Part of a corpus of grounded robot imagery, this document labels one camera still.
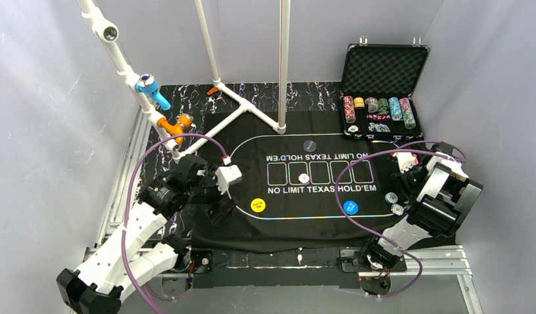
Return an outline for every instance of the white robotic arm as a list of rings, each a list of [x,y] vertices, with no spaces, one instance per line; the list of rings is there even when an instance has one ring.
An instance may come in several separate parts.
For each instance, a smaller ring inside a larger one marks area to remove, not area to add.
[[[395,178],[409,200],[405,217],[382,234],[402,250],[422,239],[454,235],[483,189],[462,171],[461,164],[452,157],[449,144],[442,142],[432,151],[443,157],[418,161],[418,157],[409,152],[394,154],[399,165]],[[372,267],[390,269],[402,256],[389,241],[374,237],[361,258]]]
[[[231,214],[236,204],[226,192],[228,186],[241,181],[241,172],[237,166],[207,166],[202,158],[184,156],[174,171],[155,178],[142,190],[139,201],[129,212],[125,228],[128,259],[135,256],[149,237],[187,203],[208,205],[213,224]],[[74,271],[64,269],[58,275],[56,282],[63,301],[76,313],[115,314],[135,291],[122,262],[123,229],[123,225],[118,227],[99,250]],[[183,240],[171,239],[158,243],[129,263],[140,286],[173,268],[178,262],[178,254],[187,251]]]

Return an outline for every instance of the pvc pipe frame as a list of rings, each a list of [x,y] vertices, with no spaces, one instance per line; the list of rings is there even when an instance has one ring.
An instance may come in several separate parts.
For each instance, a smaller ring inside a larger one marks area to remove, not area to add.
[[[264,121],[270,127],[274,129],[278,134],[283,134],[286,131],[286,104],[287,104],[287,68],[288,68],[288,56],[289,56],[289,20],[290,20],[290,9],[291,9],[291,0],[280,0],[280,73],[279,73],[279,86],[280,86],[280,97],[279,97],[279,106],[278,106],[278,122],[275,122],[272,118],[267,116],[265,113],[260,111],[255,105],[253,105],[249,100],[237,95],[233,90],[230,90],[218,74],[218,68],[216,66],[216,60],[214,58],[214,50],[212,49],[212,42],[210,41],[210,33],[207,26],[207,19],[205,17],[205,11],[203,10],[203,4],[201,0],[195,1],[195,9],[197,10],[197,15],[199,17],[199,23],[201,25],[201,31],[203,33],[203,39],[205,41],[205,46],[207,48],[207,53],[209,55],[210,67],[212,68],[212,76],[214,86],[219,89],[219,91],[228,95],[239,104],[239,108],[235,110],[227,118],[223,119],[217,126],[207,132],[205,135],[208,137],[214,137],[218,132],[228,126],[232,121],[237,119],[238,116],[245,112],[250,112],[256,115],[260,120]],[[199,139],[184,152],[181,153],[181,156],[187,154],[193,154],[201,146],[207,142],[206,139]]]
[[[135,90],[135,84],[139,80],[139,75],[136,74],[131,66],[127,63],[122,50],[116,43],[116,40],[119,37],[118,28],[103,16],[103,13],[95,5],[95,3],[93,3],[93,0],[77,1],[82,11],[81,15],[85,18],[93,32],[99,37],[105,46],[110,58],[112,58],[112,61],[118,69],[118,74],[125,78],[126,85],[133,92],[133,95],[141,106],[141,110],[147,116],[148,121],[153,125],[161,139],[169,137],[170,135],[168,132],[157,125],[158,120],[164,116],[155,110],[154,106],[150,103],[146,95]],[[105,38],[104,30],[107,27],[111,27],[116,30],[116,35],[113,39]],[[164,146],[166,149],[172,152],[174,158],[179,157],[180,153],[176,149],[176,142],[174,140],[164,143]]]

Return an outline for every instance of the yellow chip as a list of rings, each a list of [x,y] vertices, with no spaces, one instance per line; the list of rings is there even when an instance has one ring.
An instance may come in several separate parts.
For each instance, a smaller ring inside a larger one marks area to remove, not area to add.
[[[266,203],[261,198],[255,198],[251,202],[251,209],[255,213],[260,213],[266,208]]]

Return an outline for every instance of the blue chip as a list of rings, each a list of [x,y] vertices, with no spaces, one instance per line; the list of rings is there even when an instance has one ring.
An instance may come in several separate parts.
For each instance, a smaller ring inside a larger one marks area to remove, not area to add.
[[[356,215],[358,213],[358,205],[354,201],[346,201],[343,204],[343,209],[347,215]]]

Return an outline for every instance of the poker chip stack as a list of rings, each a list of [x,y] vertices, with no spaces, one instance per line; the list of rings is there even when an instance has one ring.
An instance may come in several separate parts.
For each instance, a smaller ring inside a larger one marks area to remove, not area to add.
[[[368,130],[370,132],[391,132],[391,130],[389,129],[389,126],[383,123],[374,123],[374,122],[370,122],[370,124],[368,124]]]
[[[354,114],[353,97],[351,96],[343,97],[343,109],[345,112],[345,121],[347,123],[354,123],[356,120],[356,117]]]
[[[405,128],[413,129],[416,126],[416,121],[414,121],[414,114],[412,113],[409,99],[406,97],[399,99],[399,105],[401,106],[401,112],[403,113]]]
[[[357,97],[354,99],[355,109],[364,109],[364,99]]]
[[[368,107],[369,113],[375,113],[376,111],[378,111],[379,104],[376,98],[368,97],[367,99],[364,99],[364,103]]]
[[[389,113],[388,100],[385,98],[380,98],[378,100],[378,114],[388,114],[388,113]]]
[[[393,121],[400,121],[403,119],[403,113],[401,112],[401,106],[399,100],[396,97],[391,97],[389,100],[391,119]]]

